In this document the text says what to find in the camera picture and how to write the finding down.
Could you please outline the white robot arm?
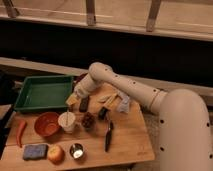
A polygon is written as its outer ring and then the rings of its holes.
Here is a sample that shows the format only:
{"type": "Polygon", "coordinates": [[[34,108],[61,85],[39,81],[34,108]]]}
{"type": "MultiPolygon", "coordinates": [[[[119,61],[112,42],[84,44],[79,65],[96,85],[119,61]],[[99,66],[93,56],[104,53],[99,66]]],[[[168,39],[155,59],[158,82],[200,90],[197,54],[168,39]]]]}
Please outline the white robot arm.
{"type": "Polygon", "coordinates": [[[213,171],[209,112],[204,100],[188,89],[170,92],[113,72],[103,63],[90,65],[66,103],[72,105],[106,82],[157,114],[160,119],[160,171],[213,171]]]}

